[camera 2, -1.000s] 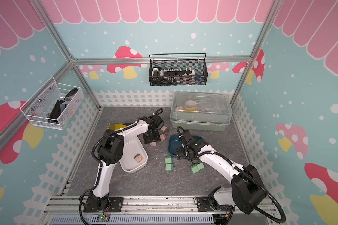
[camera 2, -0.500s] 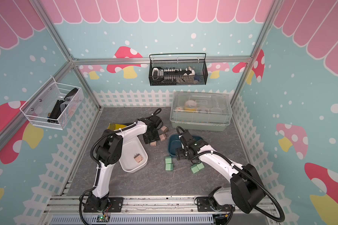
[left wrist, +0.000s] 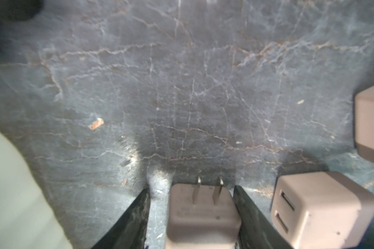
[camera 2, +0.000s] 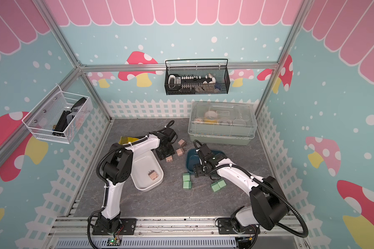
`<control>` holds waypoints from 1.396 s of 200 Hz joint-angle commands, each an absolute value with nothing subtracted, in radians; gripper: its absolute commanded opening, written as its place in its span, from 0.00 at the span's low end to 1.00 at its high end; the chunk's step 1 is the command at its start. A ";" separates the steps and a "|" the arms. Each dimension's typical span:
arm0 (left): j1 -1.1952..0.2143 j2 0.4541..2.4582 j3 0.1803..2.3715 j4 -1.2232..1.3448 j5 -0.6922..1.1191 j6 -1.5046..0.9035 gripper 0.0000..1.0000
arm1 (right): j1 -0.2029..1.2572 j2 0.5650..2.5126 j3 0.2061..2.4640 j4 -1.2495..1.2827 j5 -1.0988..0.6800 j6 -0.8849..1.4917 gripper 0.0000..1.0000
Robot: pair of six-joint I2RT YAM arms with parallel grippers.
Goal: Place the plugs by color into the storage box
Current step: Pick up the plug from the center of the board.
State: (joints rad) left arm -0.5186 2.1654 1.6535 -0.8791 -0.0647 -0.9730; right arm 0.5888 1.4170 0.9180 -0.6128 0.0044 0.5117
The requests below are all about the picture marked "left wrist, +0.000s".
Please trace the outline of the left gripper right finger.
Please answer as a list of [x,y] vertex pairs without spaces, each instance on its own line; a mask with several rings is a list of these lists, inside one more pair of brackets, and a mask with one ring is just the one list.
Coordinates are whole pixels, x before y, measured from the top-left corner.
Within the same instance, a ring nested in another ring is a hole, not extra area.
[[292,249],[241,186],[234,187],[233,201],[242,220],[240,249]]

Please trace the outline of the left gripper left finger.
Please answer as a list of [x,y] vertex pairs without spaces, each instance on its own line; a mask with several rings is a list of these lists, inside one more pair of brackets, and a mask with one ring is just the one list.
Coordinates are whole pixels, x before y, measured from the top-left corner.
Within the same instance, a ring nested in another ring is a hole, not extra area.
[[94,249],[143,249],[150,211],[150,190],[143,189]]

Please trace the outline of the pink plug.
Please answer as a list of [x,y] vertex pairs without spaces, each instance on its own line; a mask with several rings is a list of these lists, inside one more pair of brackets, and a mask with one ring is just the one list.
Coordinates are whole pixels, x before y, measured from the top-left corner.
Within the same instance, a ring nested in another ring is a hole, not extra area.
[[357,153],[374,163],[374,86],[358,93],[354,106]]
[[339,172],[280,176],[271,220],[294,249],[349,249],[374,217],[374,194]]
[[215,185],[174,184],[169,192],[165,248],[232,249],[242,220],[232,195],[218,178]]

